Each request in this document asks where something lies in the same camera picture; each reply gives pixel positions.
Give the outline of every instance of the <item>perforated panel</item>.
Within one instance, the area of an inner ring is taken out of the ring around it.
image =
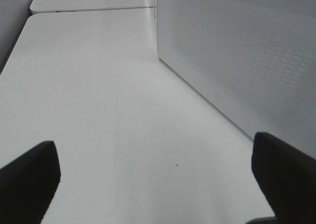
[[[158,53],[251,136],[316,146],[316,0],[158,0]]]

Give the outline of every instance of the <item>gray wall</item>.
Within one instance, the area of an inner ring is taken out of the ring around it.
[[[32,0],[0,0],[0,72],[27,20]]]

